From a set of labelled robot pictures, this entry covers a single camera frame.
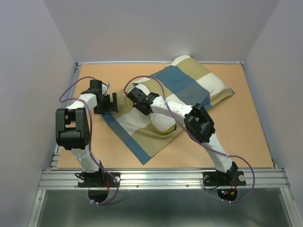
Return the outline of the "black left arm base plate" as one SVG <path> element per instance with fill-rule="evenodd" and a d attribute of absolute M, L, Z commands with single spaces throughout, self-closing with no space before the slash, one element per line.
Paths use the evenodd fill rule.
<path fill-rule="evenodd" d="M 116 182 L 107 173 L 75 173 L 78 178 L 78 187 L 80 188 L 106 188 L 116 187 Z"/>

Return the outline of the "blue beige white plaid pillowcase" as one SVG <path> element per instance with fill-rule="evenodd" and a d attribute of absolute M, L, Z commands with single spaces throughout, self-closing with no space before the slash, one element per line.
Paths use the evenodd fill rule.
<path fill-rule="evenodd" d="M 223 99 L 234 95 L 215 74 L 188 55 L 176 58 L 164 69 L 132 82 L 143 83 L 151 92 L 165 95 L 166 99 L 183 105 L 200 103 L 206 110 Z M 181 132 L 176 124 L 167 134 L 160 133 L 145 116 L 133 108 L 123 90 L 117 93 L 118 113 L 105 113 L 103 119 L 118 138 L 144 165 L 168 146 Z"/>

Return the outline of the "white pillow yellow edge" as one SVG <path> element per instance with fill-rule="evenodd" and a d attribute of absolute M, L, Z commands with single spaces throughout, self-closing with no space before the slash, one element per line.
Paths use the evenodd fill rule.
<path fill-rule="evenodd" d="M 164 107 L 164 99 L 161 95 L 151 92 L 143 83 L 133 83 L 133 87 L 126 92 L 126 96 L 132 103 L 151 101 L 151 109 L 153 113 L 147 115 L 149 116 L 152 125 L 162 134 L 167 134 L 174 130 L 176 127 L 176 121 L 168 116 L 168 111 L 166 114 L 162 114 L 159 111 L 154 111 L 153 108 L 158 105 L 159 107 Z"/>

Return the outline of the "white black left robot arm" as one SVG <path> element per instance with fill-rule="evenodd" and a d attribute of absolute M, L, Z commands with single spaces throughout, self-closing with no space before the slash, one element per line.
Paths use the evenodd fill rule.
<path fill-rule="evenodd" d="M 110 93 L 110 84 L 90 77 L 89 88 L 66 108 L 55 112 L 55 136 L 59 147 L 70 151 L 81 165 L 75 176 L 83 187 L 119 183 L 119 178 L 104 169 L 92 151 L 92 115 L 117 112 L 117 95 Z"/>

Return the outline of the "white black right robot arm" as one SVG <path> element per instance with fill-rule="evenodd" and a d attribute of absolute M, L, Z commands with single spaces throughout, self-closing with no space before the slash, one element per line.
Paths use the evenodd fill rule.
<path fill-rule="evenodd" d="M 238 167 L 220 144 L 214 121 L 202 104 L 179 104 L 153 92 L 146 94 L 138 87 L 130 89 L 126 96 L 132 101 L 133 107 L 144 115 L 162 114 L 172 117 L 192 140 L 206 149 L 215 165 L 214 178 L 222 184 L 234 181 Z"/>

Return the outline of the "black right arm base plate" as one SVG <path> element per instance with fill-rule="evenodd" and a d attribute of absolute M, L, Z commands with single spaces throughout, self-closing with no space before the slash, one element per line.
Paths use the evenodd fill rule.
<path fill-rule="evenodd" d="M 219 171 L 207 171 L 203 172 L 204 186 L 216 187 L 216 186 L 245 186 L 245 176 L 242 171 L 237 171 L 233 176 L 221 173 Z"/>

